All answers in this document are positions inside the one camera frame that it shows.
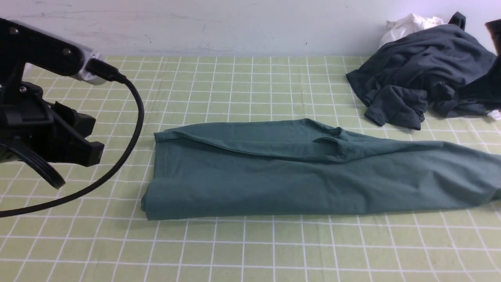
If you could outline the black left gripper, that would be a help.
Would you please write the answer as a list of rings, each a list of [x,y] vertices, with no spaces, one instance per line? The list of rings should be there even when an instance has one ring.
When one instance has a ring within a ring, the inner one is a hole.
[[[43,89],[32,83],[1,90],[1,138],[20,143],[46,162],[99,164],[104,145],[87,140],[95,123],[90,115],[43,100]]]

